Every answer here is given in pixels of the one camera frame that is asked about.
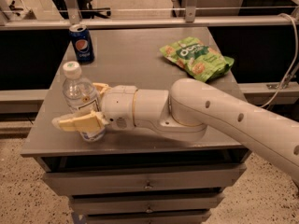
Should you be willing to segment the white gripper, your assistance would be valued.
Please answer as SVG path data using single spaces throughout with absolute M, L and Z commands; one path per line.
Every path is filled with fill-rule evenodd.
M 102 131 L 110 124 L 113 130 L 132 130 L 134 125 L 133 104 L 137 87 L 119 85 L 111 88 L 106 83 L 93 83 L 101 99 L 101 111 L 89 114 L 73 113 L 54 118 L 55 128 L 65 132 L 92 133 Z

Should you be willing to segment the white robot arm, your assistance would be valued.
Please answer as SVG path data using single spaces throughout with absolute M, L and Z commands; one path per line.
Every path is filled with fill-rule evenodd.
M 275 165 L 299 182 L 299 123 L 249 104 L 206 83 L 183 78 L 170 90 L 98 83 L 100 110 L 55 118 L 66 132 L 147 128 L 179 141 L 197 141 L 208 126 Z

